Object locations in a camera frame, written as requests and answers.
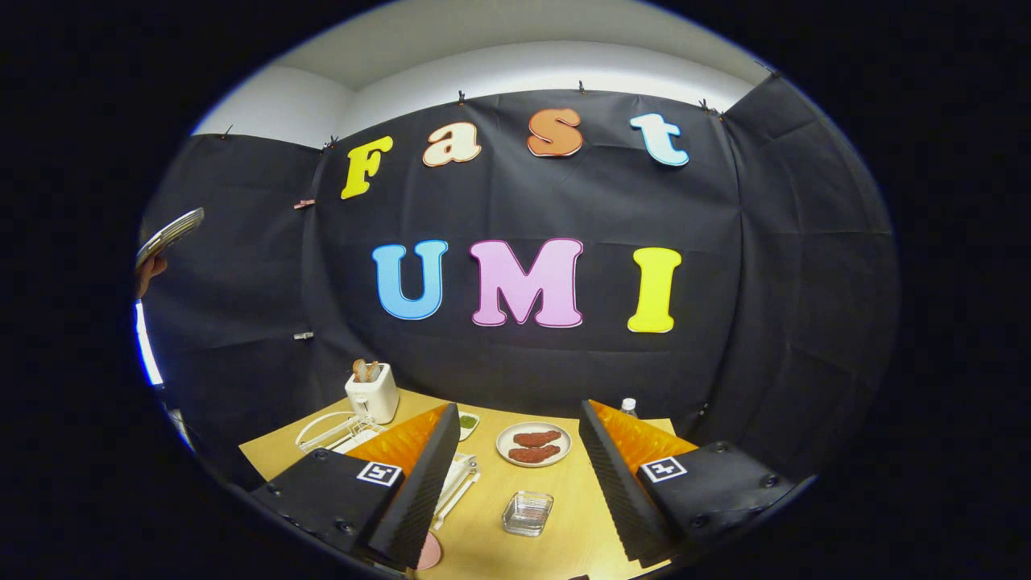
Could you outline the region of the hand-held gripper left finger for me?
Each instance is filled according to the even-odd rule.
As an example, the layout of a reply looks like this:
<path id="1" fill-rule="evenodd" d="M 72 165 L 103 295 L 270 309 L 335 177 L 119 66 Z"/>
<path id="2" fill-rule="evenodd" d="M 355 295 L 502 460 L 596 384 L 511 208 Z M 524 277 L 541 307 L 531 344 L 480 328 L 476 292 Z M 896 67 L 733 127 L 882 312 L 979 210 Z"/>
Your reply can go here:
<path id="1" fill-rule="evenodd" d="M 459 429 L 457 405 L 438 405 L 350 452 L 306 453 L 250 492 L 248 502 L 328 549 L 415 569 Z"/>

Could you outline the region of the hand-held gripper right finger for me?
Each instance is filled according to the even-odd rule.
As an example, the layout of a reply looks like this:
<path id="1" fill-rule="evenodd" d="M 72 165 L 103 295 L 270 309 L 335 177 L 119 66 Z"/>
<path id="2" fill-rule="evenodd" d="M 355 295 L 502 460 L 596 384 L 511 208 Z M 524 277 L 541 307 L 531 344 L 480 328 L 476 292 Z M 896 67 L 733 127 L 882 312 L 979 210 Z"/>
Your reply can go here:
<path id="1" fill-rule="evenodd" d="M 598 401 L 579 437 L 630 561 L 695 561 L 759 526 L 796 482 L 725 441 L 694 445 Z"/>

